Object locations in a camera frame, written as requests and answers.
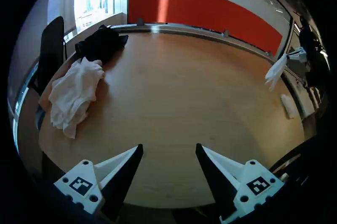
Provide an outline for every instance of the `black garment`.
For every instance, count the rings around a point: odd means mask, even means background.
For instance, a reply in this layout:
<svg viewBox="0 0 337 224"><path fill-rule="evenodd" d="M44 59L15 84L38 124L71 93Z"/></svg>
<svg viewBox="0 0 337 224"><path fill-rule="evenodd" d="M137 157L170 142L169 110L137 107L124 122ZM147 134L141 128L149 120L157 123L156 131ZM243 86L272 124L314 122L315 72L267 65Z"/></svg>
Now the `black garment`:
<svg viewBox="0 0 337 224"><path fill-rule="evenodd" d="M75 45L76 56L88 61L101 60L105 64L112 55L125 46L128 35L119 36L115 30L101 25L97 31Z"/></svg>

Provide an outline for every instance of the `black chair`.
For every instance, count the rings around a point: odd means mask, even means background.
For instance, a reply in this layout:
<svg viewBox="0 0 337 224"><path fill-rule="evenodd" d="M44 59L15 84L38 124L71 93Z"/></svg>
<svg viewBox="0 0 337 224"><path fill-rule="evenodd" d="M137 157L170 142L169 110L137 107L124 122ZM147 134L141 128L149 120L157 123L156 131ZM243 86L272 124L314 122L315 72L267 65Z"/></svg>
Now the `black chair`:
<svg viewBox="0 0 337 224"><path fill-rule="evenodd" d="M64 20L63 17L59 16L48 24L42 32L39 64L35 74L32 76L32 79L28 84L28 87L33 88L40 96L53 75L64 62L63 43ZM35 122L38 130L41 128L44 115L45 111L40 105L38 105L35 114Z"/></svg>

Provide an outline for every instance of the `orange wall panel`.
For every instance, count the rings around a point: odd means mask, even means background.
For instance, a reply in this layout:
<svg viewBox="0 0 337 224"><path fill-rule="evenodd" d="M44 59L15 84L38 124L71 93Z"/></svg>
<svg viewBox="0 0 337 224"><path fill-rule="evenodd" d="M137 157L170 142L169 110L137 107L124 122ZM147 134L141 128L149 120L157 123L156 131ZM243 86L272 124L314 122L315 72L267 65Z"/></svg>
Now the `orange wall panel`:
<svg viewBox="0 0 337 224"><path fill-rule="evenodd" d="M129 0L129 23L187 24L223 32L275 56L282 35L265 20L228 0Z"/></svg>

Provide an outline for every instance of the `white fabric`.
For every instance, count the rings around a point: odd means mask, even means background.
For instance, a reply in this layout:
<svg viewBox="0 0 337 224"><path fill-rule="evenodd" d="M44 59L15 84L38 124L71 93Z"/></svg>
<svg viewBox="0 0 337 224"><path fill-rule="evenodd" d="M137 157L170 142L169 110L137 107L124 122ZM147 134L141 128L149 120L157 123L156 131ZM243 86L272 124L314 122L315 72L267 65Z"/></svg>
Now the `white fabric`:
<svg viewBox="0 0 337 224"><path fill-rule="evenodd" d="M87 117L86 110L91 101L96 100L97 84L103 78L101 61L89 62L85 57L82 62L75 61L65 76L52 83L49 95L51 123L63 129L69 138L75 138L76 125Z"/></svg>
<svg viewBox="0 0 337 224"><path fill-rule="evenodd" d="M284 69L287 65L287 54L283 54L282 57L275 62L275 64L268 70L265 79L266 83L272 82L271 86L269 88L270 91L272 91L276 85L276 82L281 77Z"/></svg>
<svg viewBox="0 0 337 224"><path fill-rule="evenodd" d="M287 114L288 114L288 117L290 119L296 117L297 115L297 108L292 100L291 97L285 95L285 94L282 94L281 95L281 100L282 100L282 103L287 111Z"/></svg>

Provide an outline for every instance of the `wooden table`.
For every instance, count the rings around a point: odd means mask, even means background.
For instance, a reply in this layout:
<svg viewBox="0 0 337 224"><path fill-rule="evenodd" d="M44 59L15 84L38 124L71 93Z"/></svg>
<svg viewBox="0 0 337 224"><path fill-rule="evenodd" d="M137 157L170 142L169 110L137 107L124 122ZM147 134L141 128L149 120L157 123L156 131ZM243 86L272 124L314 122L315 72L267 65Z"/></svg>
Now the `wooden table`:
<svg viewBox="0 0 337 224"><path fill-rule="evenodd" d="M182 35L134 33L104 66L97 100L76 139L52 127L40 146L63 171L82 159L104 161L144 145L125 202L183 208L214 202L195 156L201 143L235 161L270 167L304 140L300 117L287 119L279 81L265 86L270 63L225 44Z"/></svg>

